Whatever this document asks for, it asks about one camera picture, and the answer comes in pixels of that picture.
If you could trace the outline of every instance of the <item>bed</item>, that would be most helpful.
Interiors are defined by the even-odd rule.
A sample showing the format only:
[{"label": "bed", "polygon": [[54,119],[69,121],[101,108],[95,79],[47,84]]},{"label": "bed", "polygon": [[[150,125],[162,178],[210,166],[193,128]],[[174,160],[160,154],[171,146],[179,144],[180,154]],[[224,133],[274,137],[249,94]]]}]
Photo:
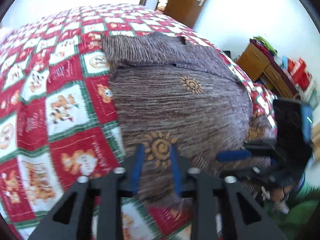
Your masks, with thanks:
[{"label": "bed", "polygon": [[[73,8],[15,30],[0,46],[0,213],[18,239],[28,239],[79,175],[103,176],[125,158],[101,32],[161,32],[214,46],[161,12],[130,4]],[[216,49],[245,86],[253,116],[276,132],[273,94]],[[249,138],[259,133],[259,124],[250,126]],[[189,239],[188,211],[128,199],[122,211],[125,239]]]}]

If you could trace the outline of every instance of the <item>wooden door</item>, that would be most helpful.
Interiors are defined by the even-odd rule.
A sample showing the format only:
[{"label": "wooden door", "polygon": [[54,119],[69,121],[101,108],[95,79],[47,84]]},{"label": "wooden door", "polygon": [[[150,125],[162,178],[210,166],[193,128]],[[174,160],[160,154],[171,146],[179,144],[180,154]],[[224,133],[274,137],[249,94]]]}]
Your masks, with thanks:
[{"label": "wooden door", "polygon": [[206,0],[169,0],[164,14],[193,28]]}]

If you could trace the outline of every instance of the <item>screw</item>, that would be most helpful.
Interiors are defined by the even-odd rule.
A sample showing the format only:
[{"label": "screw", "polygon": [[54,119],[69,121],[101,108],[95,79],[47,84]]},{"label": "screw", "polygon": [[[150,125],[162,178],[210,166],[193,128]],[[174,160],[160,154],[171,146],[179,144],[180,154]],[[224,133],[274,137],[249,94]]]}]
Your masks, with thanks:
[{"label": "screw", "polygon": [[227,176],[224,178],[224,181],[231,184],[237,182],[237,178],[234,176]]},{"label": "screw", "polygon": [[123,174],[123,173],[125,173],[125,168],[124,167],[117,167],[117,168],[114,168],[113,169],[113,172],[115,173],[115,174]]},{"label": "screw", "polygon": [[87,177],[87,176],[79,176],[79,177],[77,178],[77,181],[78,181],[79,183],[87,183],[87,182],[89,181],[89,177]]},{"label": "screw", "polygon": [[271,182],[276,182],[276,179],[275,179],[274,176],[270,176],[270,177],[269,177],[269,180],[270,180]]},{"label": "screw", "polygon": [[253,168],[253,171],[255,172],[255,173],[260,173],[261,171],[259,170],[259,168],[258,167],[256,167],[256,166],[254,166]]},{"label": "screw", "polygon": [[189,168],[189,170],[188,170],[189,174],[199,174],[200,172],[201,172],[201,170],[199,168],[195,168],[195,167]]}]

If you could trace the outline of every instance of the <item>red and white quilt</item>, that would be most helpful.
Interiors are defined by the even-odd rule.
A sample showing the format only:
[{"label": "red and white quilt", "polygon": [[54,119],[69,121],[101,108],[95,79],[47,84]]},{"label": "red and white quilt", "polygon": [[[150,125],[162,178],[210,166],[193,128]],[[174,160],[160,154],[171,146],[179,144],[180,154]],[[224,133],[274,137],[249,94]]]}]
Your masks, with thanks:
[{"label": "red and white quilt", "polygon": [[[13,32],[0,46],[0,213],[19,239],[80,175],[104,176],[123,160],[100,34],[161,32],[213,46],[172,18],[130,4],[78,7]],[[255,114],[273,127],[273,95],[221,52]],[[123,200],[125,239],[190,238],[190,214]],[[99,207],[93,219],[93,237]]]}]

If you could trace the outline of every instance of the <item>black bracket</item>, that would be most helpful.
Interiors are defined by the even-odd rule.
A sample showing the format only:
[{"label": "black bracket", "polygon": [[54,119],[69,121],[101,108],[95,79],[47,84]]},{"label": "black bracket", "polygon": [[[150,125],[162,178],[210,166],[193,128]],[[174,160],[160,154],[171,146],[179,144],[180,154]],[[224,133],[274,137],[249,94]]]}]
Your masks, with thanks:
[{"label": "black bracket", "polygon": [[[123,240],[121,197],[133,197],[138,191],[144,150],[143,145],[137,145],[135,154],[125,159],[122,167],[104,177],[80,176],[42,219],[29,240],[91,239],[95,196],[101,198],[97,240]],[[191,240],[218,240],[215,220],[218,202],[222,207],[225,240],[286,239],[235,177],[214,178],[191,167],[175,145],[170,148],[170,158],[177,194],[194,200]]]},{"label": "black bracket", "polygon": [[236,161],[252,157],[270,157],[274,164],[267,167],[247,167],[222,171],[222,178],[235,176],[250,180],[267,190],[283,188],[298,183],[313,153],[311,141],[312,108],[290,99],[273,101],[278,134],[276,139],[244,142],[241,151],[222,152],[217,160]]}]

